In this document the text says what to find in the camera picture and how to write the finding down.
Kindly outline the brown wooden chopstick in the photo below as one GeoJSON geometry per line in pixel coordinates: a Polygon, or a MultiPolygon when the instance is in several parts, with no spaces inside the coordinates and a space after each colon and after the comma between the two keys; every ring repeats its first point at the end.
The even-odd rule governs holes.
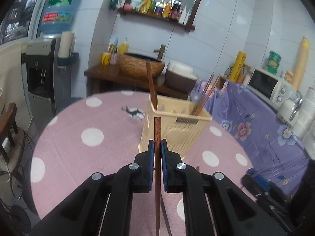
{"type": "Polygon", "coordinates": [[[220,81],[220,76],[218,76],[214,82],[214,84],[212,85],[211,89],[208,89],[205,95],[205,99],[203,100],[203,102],[201,103],[201,105],[199,106],[199,109],[196,111],[194,116],[198,116],[199,113],[201,112],[201,110],[203,109],[205,103],[208,101],[208,99],[210,98],[210,95],[212,95],[212,93],[214,92],[216,85],[218,84],[218,82],[220,81]]]}
{"type": "Polygon", "coordinates": [[[157,93],[156,93],[155,88],[154,88],[153,76],[152,76],[151,65],[150,65],[149,60],[146,61],[146,69],[147,69],[151,102],[153,104],[154,109],[156,110],[158,107],[158,99],[157,99],[157,93]]]}
{"type": "Polygon", "coordinates": [[[154,154],[155,154],[155,235],[160,235],[161,212],[161,118],[154,118],[154,154]]]}
{"type": "MultiPolygon", "coordinates": [[[[203,95],[203,100],[205,99],[205,95],[206,95],[206,92],[211,84],[211,81],[212,79],[214,78],[214,74],[211,74],[210,78],[208,79],[203,91],[202,91],[202,95],[203,95]]],[[[199,109],[199,106],[197,108],[193,108],[192,112],[191,112],[191,115],[195,115],[196,111],[199,109]]]]}

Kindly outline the metal spoon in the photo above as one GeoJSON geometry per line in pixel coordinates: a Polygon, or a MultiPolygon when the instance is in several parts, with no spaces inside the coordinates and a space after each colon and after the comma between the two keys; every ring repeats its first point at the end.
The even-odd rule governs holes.
{"type": "Polygon", "coordinates": [[[193,108],[197,108],[203,100],[203,95],[199,92],[192,92],[190,94],[190,101],[192,102],[193,108]]]}

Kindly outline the purple floral cloth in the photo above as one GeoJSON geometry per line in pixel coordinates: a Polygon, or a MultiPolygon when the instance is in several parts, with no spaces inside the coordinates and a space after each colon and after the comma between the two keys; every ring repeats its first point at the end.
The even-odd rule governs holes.
{"type": "Polygon", "coordinates": [[[297,192],[310,159],[268,105],[243,85],[227,81],[210,95],[205,109],[212,121],[190,150],[191,165],[206,174],[221,171],[237,186],[252,168],[286,195],[297,192]]]}

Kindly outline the white paper cup stack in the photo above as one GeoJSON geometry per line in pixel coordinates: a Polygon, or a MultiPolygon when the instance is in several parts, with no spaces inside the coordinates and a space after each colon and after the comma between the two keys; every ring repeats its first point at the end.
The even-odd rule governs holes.
{"type": "Polygon", "coordinates": [[[309,87],[300,110],[298,111],[298,119],[294,124],[292,131],[300,140],[303,140],[314,122],[314,88],[309,87]]]}

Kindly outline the cream plastic utensil holder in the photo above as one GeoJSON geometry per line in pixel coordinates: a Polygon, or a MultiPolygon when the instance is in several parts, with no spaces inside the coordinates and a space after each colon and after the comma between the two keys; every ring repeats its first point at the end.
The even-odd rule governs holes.
{"type": "Polygon", "coordinates": [[[197,116],[192,116],[194,107],[192,102],[161,95],[157,97],[157,107],[155,109],[151,100],[148,101],[142,136],[138,145],[139,152],[147,150],[149,140],[154,138],[154,118],[160,117],[161,138],[167,140],[170,151],[184,158],[208,126],[212,116],[206,109],[202,109],[197,116]]]}

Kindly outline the white microwave oven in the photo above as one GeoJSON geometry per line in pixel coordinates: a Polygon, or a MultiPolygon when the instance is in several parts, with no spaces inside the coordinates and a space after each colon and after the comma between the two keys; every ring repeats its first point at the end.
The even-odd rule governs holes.
{"type": "Polygon", "coordinates": [[[253,71],[247,88],[274,110],[279,110],[294,93],[290,83],[263,69],[253,71]]]}

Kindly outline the wooden side table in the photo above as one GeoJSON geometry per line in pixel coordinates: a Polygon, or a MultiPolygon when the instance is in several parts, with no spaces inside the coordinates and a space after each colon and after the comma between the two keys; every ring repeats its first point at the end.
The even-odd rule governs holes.
{"type": "MultiPolygon", "coordinates": [[[[112,85],[124,84],[137,89],[143,89],[149,91],[149,82],[146,78],[136,78],[127,74],[124,74],[119,70],[117,65],[97,65],[84,71],[84,76],[92,83],[91,94],[112,91],[112,85]]],[[[154,80],[154,87],[159,95],[169,96],[178,99],[187,99],[188,93],[180,92],[175,89],[171,89],[165,84],[158,86],[157,81],[154,80]]]]}

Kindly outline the brown white rice cooker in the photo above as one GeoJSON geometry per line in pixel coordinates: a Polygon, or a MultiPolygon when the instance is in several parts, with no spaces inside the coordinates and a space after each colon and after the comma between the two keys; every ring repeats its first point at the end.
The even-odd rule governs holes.
{"type": "Polygon", "coordinates": [[[189,93],[199,78],[194,74],[192,67],[176,60],[170,60],[167,65],[165,79],[166,86],[169,88],[189,93]]]}

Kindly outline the yellow roll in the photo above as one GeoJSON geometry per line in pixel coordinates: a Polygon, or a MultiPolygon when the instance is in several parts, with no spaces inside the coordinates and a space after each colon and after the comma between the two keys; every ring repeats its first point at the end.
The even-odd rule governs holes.
{"type": "Polygon", "coordinates": [[[247,56],[247,54],[245,54],[244,52],[242,52],[242,51],[238,52],[238,55],[236,57],[236,60],[235,60],[234,65],[231,69],[231,72],[230,72],[230,76],[229,76],[230,82],[235,83],[238,80],[241,69],[245,63],[246,56],[247,56]]]}

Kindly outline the tall beige roll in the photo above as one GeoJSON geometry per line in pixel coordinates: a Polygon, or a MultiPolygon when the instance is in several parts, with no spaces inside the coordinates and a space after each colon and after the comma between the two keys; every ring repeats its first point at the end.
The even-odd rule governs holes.
{"type": "Polygon", "coordinates": [[[309,57],[309,49],[310,49],[309,40],[305,36],[303,36],[298,51],[294,75],[292,78],[292,87],[293,90],[296,92],[299,90],[302,79],[304,77],[305,68],[307,66],[309,57]]]}

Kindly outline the woven basket sink bowl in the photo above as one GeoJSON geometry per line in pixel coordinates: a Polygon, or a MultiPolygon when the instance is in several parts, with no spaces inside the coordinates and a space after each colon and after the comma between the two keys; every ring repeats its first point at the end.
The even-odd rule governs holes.
{"type": "Polygon", "coordinates": [[[146,64],[149,62],[153,78],[161,75],[165,62],[160,59],[135,53],[121,53],[118,56],[119,69],[129,76],[147,78],[146,64]]]}

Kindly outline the green stacked containers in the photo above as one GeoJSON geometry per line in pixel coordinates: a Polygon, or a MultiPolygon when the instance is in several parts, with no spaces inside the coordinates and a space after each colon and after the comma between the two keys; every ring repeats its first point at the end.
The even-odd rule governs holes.
{"type": "Polygon", "coordinates": [[[271,74],[276,75],[278,72],[280,61],[281,56],[277,52],[270,51],[269,56],[267,58],[267,63],[265,65],[265,70],[271,74]]]}

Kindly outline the yellow detergent bottle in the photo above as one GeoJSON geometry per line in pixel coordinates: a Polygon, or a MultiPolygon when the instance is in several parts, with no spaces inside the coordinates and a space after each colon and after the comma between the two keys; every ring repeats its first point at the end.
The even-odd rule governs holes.
{"type": "Polygon", "coordinates": [[[129,44],[127,38],[123,43],[118,46],[118,54],[126,53],[129,49],[129,44]]]}

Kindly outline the blue water jug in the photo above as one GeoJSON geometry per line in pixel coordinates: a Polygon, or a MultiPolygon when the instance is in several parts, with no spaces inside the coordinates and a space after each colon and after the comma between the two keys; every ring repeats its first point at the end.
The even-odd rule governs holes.
{"type": "Polygon", "coordinates": [[[41,19],[40,32],[43,35],[55,35],[70,31],[80,1],[48,0],[41,19]]]}

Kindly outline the wooden framed mirror shelf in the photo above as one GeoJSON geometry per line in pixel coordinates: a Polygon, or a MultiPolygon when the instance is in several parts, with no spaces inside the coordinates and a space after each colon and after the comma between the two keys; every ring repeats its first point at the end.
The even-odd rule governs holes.
{"type": "Polygon", "coordinates": [[[125,0],[118,9],[122,15],[155,18],[194,31],[194,19],[201,0],[125,0]]]}

